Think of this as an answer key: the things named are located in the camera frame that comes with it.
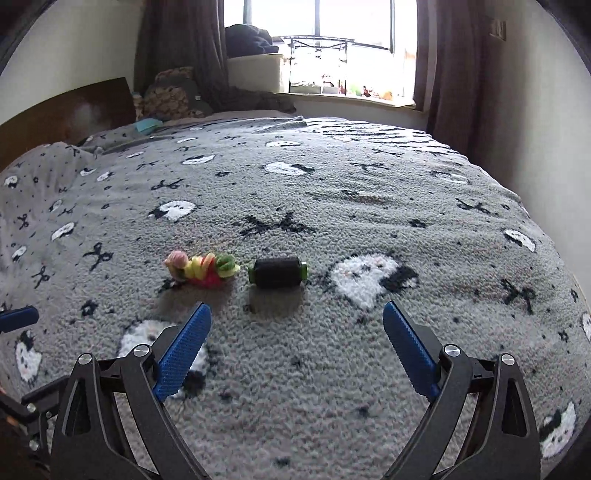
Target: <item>metal rack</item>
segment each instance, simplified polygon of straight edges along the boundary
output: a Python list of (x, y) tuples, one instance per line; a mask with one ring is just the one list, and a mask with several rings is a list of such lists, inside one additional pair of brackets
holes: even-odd
[(288, 91), (291, 93), (291, 74), (293, 70), (293, 62), (296, 59), (296, 51), (298, 48), (312, 48), (317, 53), (316, 58), (320, 58), (323, 50), (338, 50), (342, 53), (340, 60), (341, 64), (345, 65), (344, 87), (345, 94), (347, 94), (347, 61), (349, 44), (355, 43), (352, 38), (338, 38), (338, 37), (323, 37), (321, 35), (285, 35), (282, 37), (289, 40), (291, 49), (290, 55), (290, 80)]

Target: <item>window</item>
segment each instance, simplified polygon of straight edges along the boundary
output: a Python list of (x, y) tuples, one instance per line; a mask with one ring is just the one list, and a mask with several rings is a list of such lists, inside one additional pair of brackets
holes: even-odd
[[(339, 85), (336, 92), (344, 93), (346, 79), (347, 95), (413, 97), (417, 0), (225, 0), (225, 25), (237, 23), (268, 30), (286, 55), (290, 49), (281, 37), (315, 37), (308, 41), (308, 51), (296, 50), (292, 91), (294, 84), (321, 90)], [(353, 40), (345, 67), (338, 51), (313, 48), (326, 45), (327, 37)]]

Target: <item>brown curtain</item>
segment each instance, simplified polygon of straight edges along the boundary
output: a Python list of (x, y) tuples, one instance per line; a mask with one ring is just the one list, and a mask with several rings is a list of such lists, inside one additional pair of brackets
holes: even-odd
[(147, 0), (135, 58), (134, 89), (155, 76), (193, 66), (199, 93), (215, 112), (296, 109), (285, 96), (228, 86), (223, 0)]
[(437, 67), (427, 132), (469, 155), (480, 100), (482, 0), (437, 1)]

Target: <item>wooden headboard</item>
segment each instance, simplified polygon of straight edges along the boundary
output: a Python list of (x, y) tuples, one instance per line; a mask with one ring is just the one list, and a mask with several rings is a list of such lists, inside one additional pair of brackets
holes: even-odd
[(0, 171), (39, 145), (76, 145), (89, 135), (133, 122), (134, 102), (124, 78), (62, 93), (0, 125)]

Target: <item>windowsill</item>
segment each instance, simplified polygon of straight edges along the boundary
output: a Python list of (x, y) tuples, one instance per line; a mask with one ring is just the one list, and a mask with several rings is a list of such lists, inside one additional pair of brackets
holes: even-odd
[(331, 102), (338, 101), (339, 103), (349, 103), (351, 105), (366, 105), (376, 106), (380, 108), (392, 109), (392, 108), (407, 108), (410, 110), (415, 109), (415, 103), (412, 99), (408, 98), (397, 98), (394, 100), (383, 100), (375, 97), (360, 97), (353, 95), (332, 95), (328, 93), (280, 93), (280, 95), (289, 95), (291, 97), (315, 100), (319, 102)]

